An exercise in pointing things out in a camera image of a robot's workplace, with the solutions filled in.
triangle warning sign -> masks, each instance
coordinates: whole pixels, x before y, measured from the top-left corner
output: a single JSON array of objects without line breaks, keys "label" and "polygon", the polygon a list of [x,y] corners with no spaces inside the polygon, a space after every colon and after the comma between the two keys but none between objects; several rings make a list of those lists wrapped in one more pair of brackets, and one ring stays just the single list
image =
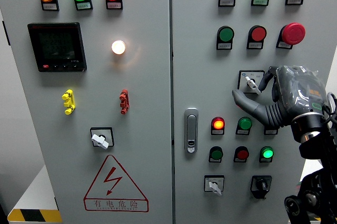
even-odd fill
[{"label": "triangle warning sign", "polygon": [[148,199],[117,159],[108,155],[84,197],[87,211],[148,212]]}]

glowing white light bulb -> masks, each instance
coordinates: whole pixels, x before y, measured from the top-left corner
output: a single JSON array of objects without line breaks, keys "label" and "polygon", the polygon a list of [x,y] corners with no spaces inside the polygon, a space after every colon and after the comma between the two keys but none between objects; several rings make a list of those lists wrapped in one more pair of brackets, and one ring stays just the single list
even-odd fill
[{"label": "glowing white light bulb", "polygon": [[123,54],[125,52],[125,43],[121,40],[114,41],[112,43],[111,49],[118,55]]}]

yellow terminal connector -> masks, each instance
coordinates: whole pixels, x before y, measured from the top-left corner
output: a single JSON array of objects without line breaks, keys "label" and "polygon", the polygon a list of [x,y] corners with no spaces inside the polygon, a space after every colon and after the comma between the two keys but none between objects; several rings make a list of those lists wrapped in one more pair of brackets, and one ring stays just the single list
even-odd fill
[{"label": "yellow terminal connector", "polygon": [[70,115],[76,108],[74,92],[71,89],[68,89],[63,95],[62,99],[64,100],[63,105],[66,107],[64,113]]}]

power meter display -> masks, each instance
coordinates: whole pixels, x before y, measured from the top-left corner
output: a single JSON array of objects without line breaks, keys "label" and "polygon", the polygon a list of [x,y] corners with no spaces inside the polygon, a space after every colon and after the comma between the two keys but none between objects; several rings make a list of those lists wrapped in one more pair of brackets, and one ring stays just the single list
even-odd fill
[{"label": "power meter display", "polygon": [[79,23],[31,23],[28,31],[40,72],[86,70]]}]

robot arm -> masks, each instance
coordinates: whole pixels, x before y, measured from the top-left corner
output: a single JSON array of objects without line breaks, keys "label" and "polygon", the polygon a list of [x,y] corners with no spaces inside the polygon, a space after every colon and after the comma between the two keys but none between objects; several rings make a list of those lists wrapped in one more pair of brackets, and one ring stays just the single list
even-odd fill
[{"label": "robot arm", "polygon": [[232,91],[234,101],[265,126],[291,125],[294,139],[301,143],[301,156],[322,161],[323,169],[303,179],[299,194],[285,199],[291,223],[309,224],[309,211],[321,217],[321,224],[337,224],[337,146],[328,128],[328,121],[337,122],[337,111],[330,112],[324,84],[307,68],[271,66],[259,90],[265,90],[273,78],[274,104],[259,104],[240,90]]}]

